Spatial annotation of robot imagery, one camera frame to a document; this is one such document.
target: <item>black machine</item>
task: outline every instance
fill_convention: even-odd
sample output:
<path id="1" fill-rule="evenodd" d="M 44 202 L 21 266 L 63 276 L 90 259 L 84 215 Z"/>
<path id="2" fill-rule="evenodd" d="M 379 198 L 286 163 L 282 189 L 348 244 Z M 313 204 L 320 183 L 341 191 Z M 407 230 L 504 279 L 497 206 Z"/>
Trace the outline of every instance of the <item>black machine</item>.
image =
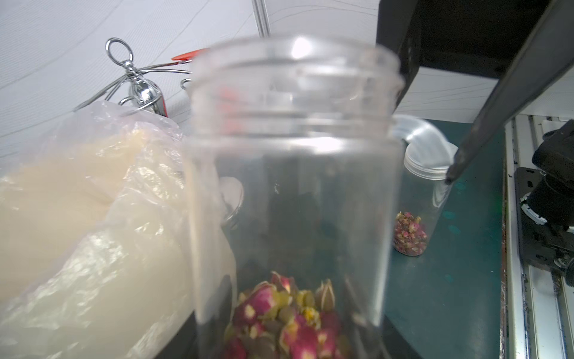
<path id="1" fill-rule="evenodd" d="M 514 174 L 520 255 L 527 263 L 565 275 L 574 286 L 574 120 L 540 145 L 540 168 Z"/>

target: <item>metal hook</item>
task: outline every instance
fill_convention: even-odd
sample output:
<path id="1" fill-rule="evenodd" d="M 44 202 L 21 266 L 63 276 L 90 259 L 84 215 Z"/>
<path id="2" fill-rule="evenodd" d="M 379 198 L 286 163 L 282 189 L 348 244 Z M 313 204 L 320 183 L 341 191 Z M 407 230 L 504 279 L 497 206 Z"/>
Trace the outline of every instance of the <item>metal hook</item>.
<path id="1" fill-rule="evenodd" d="M 158 97 L 154 98 L 153 100 L 151 100 L 150 102 L 146 103 L 145 105 L 140 106 L 140 107 L 138 107 L 137 109 L 135 109 L 135 110 L 133 110 L 133 111 L 124 113 L 124 114 L 122 114 L 121 116 L 122 116 L 122 117 L 131 116 L 131 115 L 133 115 L 134 113 L 138 113 L 138 112 L 141 111 L 141 110 L 145 110 L 145 109 L 147 109 L 149 106 L 151 106 L 151 105 L 155 104 L 156 102 L 158 102 L 161 98 L 162 98 L 161 96 L 158 96 Z"/>
<path id="2" fill-rule="evenodd" d="M 188 83 L 188 82 L 191 82 L 191 81 L 193 81 L 193 80 L 192 80 L 192 79 L 183 79 L 183 80 L 181 80 L 181 82 L 180 82 L 180 87 L 181 87 L 182 89 L 184 89 L 185 91 L 187 91 L 187 88 L 185 88 L 185 84 Z"/>
<path id="3" fill-rule="evenodd" d="M 118 105 L 123 106 L 123 104 L 128 102 L 128 101 L 137 101 L 137 100 L 138 100 L 138 98 L 135 96 L 124 97 L 118 102 Z"/>
<path id="4" fill-rule="evenodd" d="M 106 42 L 106 53 L 108 54 L 108 57 L 114 62 L 114 64 L 120 65 L 120 66 L 123 67 L 125 61 L 127 61 L 127 60 L 118 61 L 118 60 L 115 59 L 115 57 L 111 54 L 111 51 L 110 51 L 110 45 L 113 44 L 113 43 L 120 43 L 120 44 L 124 45 L 124 46 L 126 47 L 128 53 L 130 54 L 130 61 L 133 61 L 133 60 L 134 60 L 134 53 L 133 53 L 133 51 L 131 50 L 130 45 L 128 45 L 128 44 L 127 44 L 125 41 L 123 41 L 121 38 L 112 37 L 112 38 L 108 39 L 108 41 Z"/>

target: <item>dried flower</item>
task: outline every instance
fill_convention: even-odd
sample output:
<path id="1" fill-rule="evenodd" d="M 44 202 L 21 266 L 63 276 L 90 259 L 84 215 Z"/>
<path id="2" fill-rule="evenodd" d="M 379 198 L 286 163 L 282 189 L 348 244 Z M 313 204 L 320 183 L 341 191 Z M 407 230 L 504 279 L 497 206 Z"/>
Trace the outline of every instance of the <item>dried flower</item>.
<path id="1" fill-rule="evenodd" d="M 255 324 L 253 324 L 249 328 L 249 336 L 253 339 L 259 337 L 264 332 L 265 332 L 265 326 L 263 326 L 261 322 L 255 322 Z"/>
<path id="2" fill-rule="evenodd" d="M 287 291 L 287 293 L 291 293 L 291 283 L 289 278 L 283 277 L 277 272 L 271 272 L 271 283 L 277 286 L 278 291 Z"/>
<path id="3" fill-rule="evenodd" d="M 295 343 L 299 327 L 299 323 L 291 321 L 283 327 L 283 330 L 281 330 L 281 334 L 279 335 L 279 345 L 286 353 L 289 353 L 289 348 Z"/>
<path id="4" fill-rule="evenodd" d="M 313 307 L 301 307 L 301 315 L 305 318 L 305 323 L 315 329 L 321 328 L 321 318 L 319 312 Z"/>
<path id="5" fill-rule="evenodd" d="M 319 358 L 331 358 L 336 349 L 336 334 L 332 329 L 317 332 L 317 353 Z"/>
<path id="6" fill-rule="evenodd" d="M 315 296 L 311 291 L 299 291 L 299 293 L 297 293 L 296 302 L 300 307 L 314 307 Z"/>
<path id="7" fill-rule="evenodd" d="M 229 340 L 223 353 L 224 359 L 246 359 L 247 350 L 243 347 L 243 343 L 238 337 Z"/>
<path id="8" fill-rule="evenodd" d="M 279 319 L 284 324 L 287 324 L 290 321 L 292 321 L 293 318 L 295 318 L 296 313 L 297 312 L 295 312 L 295 309 L 293 307 L 286 306 L 281 308 L 281 310 L 279 310 L 279 314 L 277 314 L 277 319 Z"/>
<path id="9" fill-rule="evenodd" d="M 259 316 L 264 316 L 269 312 L 272 316 L 269 319 L 274 319 L 273 314 L 276 316 L 278 311 L 276 299 L 277 290 L 274 285 L 269 283 L 257 285 L 249 298 L 235 309 L 233 324 L 239 327 L 251 326 Z"/>
<path id="10" fill-rule="evenodd" d="M 393 245 L 396 250 L 407 256 L 418 256 L 428 245 L 428 236 L 424 232 L 421 218 L 405 212 L 399 212 L 395 222 Z"/>
<path id="11" fill-rule="evenodd" d="M 321 286 L 315 291 L 315 304 L 322 311 L 335 309 L 335 293 L 330 279 L 325 283 L 321 282 Z"/>
<path id="12" fill-rule="evenodd" d="M 253 306 L 243 302 L 235 308 L 233 313 L 233 325 L 236 327 L 251 326 L 257 321 L 257 313 Z"/>
<path id="13" fill-rule="evenodd" d="M 308 326 L 302 326 L 297 331 L 297 338 L 289 346 L 289 353 L 293 359 L 317 358 L 317 333 Z"/>

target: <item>black mechanical part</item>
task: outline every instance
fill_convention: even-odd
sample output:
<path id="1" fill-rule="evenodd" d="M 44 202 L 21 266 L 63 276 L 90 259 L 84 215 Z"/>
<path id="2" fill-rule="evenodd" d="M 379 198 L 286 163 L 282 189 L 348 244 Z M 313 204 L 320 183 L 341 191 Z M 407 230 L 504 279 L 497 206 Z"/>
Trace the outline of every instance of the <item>black mechanical part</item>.
<path id="1" fill-rule="evenodd" d="M 574 120 L 538 147 L 532 163 L 546 176 L 528 196 L 528 205 L 554 225 L 574 226 Z"/>
<path id="2" fill-rule="evenodd" d="M 543 181 L 540 171 L 531 168 L 519 167 L 514 173 L 520 257 L 524 262 L 547 271 L 565 273 L 566 264 L 574 258 L 574 234 L 561 225 L 536 224 L 521 209 L 521 198 Z"/>
<path id="3" fill-rule="evenodd" d="M 459 147 L 447 182 L 459 178 L 501 126 L 574 64 L 572 14 L 572 0 L 380 1 L 377 43 L 399 55 L 406 80 L 399 102 L 419 65 L 500 78 Z"/>
<path id="4" fill-rule="evenodd" d="M 549 173 L 534 188 L 526 202 L 548 222 L 566 227 L 574 226 L 574 191 Z"/>
<path id="5" fill-rule="evenodd" d="M 532 163 L 574 190 L 574 120 L 542 142 L 532 156 Z"/>

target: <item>white surface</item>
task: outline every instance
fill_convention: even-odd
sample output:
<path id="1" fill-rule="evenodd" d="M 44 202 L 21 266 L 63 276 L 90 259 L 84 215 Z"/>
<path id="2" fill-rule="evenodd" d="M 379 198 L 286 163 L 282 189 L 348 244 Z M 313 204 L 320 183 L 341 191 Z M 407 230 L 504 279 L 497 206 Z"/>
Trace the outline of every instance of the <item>white surface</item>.
<path id="1" fill-rule="evenodd" d="M 307 33 L 374 44 L 379 0 L 265 0 L 271 34 Z"/>
<path id="2" fill-rule="evenodd" d="M 397 113 L 473 122 L 498 81 L 421 67 Z"/>
<path id="3" fill-rule="evenodd" d="M 258 31 L 251 0 L 10 0 L 0 2 L 0 33 L 3 157 L 122 74 L 104 50 L 110 37 L 126 40 L 143 67 Z M 190 115 L 184 77 L 149 75 L 176 122 Z"/>
<path id="4" fill-rule="evenodd" d="M 574 68 L 550 86 L 522 112 L 528 115 L 574 118 Z"/>

